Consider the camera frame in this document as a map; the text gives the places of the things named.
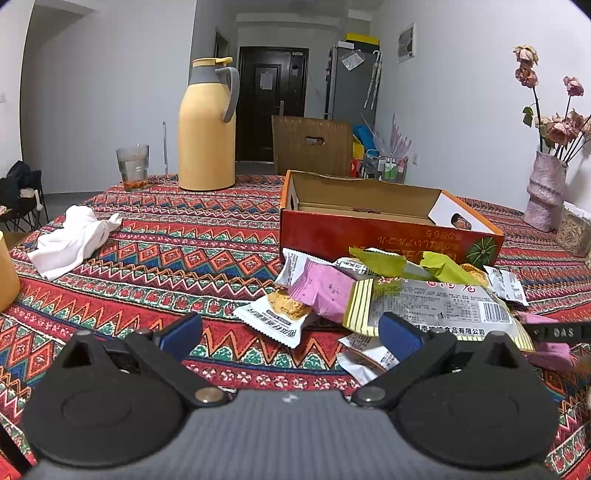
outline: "doorway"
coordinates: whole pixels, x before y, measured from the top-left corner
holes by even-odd
[[[236,159],[273,162],[273,115],[304,116],[307,48],[241,47]]]

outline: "yellow snack wrapper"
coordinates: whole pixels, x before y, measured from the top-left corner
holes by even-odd
[[[372,272],[383,277],[400,277],[406,266],[406,257],[369,252],[360,248],[349,248],[349,253],[361,260]]]
[[[426,268],[440,282],[456,285],[478,285],[481,282],[472,277],[466,270],[444,254],[424,252],[421,267]]]
[[[435,280],[427,270],[409,262],[406,257],[391,252],[385,252],[376,248],[361,250],[349,248],[353,255],[363,263],[377,277],[409,278],[412,280]]]

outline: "yellow box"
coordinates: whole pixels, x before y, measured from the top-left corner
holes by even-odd
[[[362,35],[359,33],[347,33],[345,41],[361,41],[364,43],[371,43],[372,45],[379,46],[379,39],[376,37],[370,37],[369,35]]]

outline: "red cardboard box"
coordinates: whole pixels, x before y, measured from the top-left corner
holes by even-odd
[[[280,246],[335,261],[349,247],[494,265],[505,234],[445,190],[287,171]]]

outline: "pink vase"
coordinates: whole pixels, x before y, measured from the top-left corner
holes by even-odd
[[[567,166],[553,155],[538,152],[534,171],[530,176],[527,204],[523,220],[542,232],[549,232],[552,226],[552,212],[562,205]]]

